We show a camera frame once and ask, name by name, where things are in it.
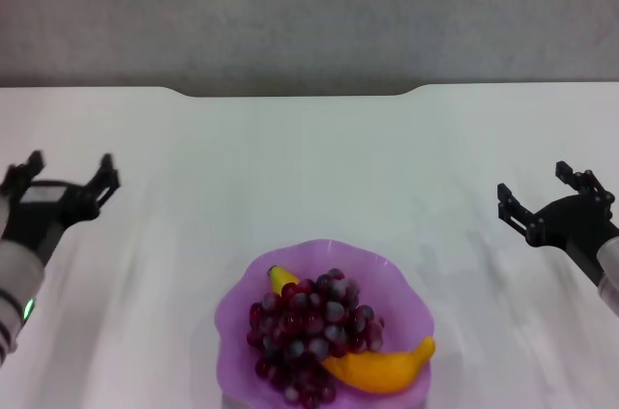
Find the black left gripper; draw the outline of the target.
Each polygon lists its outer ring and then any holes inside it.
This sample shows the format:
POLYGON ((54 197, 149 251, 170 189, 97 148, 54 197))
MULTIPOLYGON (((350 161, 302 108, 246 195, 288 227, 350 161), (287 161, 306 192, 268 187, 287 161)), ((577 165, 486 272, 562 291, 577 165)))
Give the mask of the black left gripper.
POLYGON ((40 150, 33 151, 26 162, 7 168, 1 196, 19 199, 11 203, 1 239, 28 249, 45 267, 65 231, 96 219, 121 184, 111 154, 103 155, 98 170, 85 186, 51 180, 33 183, 43 169, 40 150))

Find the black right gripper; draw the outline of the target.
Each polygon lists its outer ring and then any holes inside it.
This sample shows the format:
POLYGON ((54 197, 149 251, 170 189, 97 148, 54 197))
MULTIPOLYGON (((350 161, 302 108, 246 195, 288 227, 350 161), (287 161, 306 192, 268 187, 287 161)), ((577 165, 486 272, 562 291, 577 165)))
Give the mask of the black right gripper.
POLYGON ((532 213, 504 184, 497 185, 498 217, 534 247, 563 250, 594 284, 604 270, 598 260, 599 249, 618 237, 611 221, 615 196, 606 190, 592 170, 574 171, 565 161, 555 165, 555 176, 578 195, 553 201, 532 213))

